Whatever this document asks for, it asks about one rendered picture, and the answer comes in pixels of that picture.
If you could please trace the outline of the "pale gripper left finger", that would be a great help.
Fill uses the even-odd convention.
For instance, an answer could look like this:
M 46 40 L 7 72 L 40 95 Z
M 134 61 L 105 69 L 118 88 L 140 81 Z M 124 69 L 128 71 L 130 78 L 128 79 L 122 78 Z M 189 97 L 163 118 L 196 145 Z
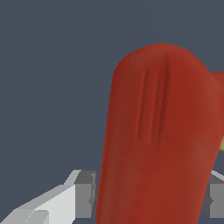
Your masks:
M 58 185 L 14 209 L 0 224 L 73 224 L 92 216 L 96 172 L 73 170 Z

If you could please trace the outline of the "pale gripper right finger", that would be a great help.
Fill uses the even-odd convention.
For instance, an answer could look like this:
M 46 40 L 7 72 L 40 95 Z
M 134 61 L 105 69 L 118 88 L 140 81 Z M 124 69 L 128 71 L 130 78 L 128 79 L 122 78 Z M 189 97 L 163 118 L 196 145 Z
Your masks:
M 211 171 L 202 209 L 210 218 L 224 219 L 224 176 L 217 171 Z

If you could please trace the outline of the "red rounded grooved object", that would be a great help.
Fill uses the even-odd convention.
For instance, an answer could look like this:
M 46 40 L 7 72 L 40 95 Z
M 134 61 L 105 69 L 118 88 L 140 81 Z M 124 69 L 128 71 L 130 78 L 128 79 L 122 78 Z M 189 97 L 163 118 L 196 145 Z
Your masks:
M 153 44 L 115 68 L 95 224 L 197 224 L 224 136 L 224 88 L 191 52 Z

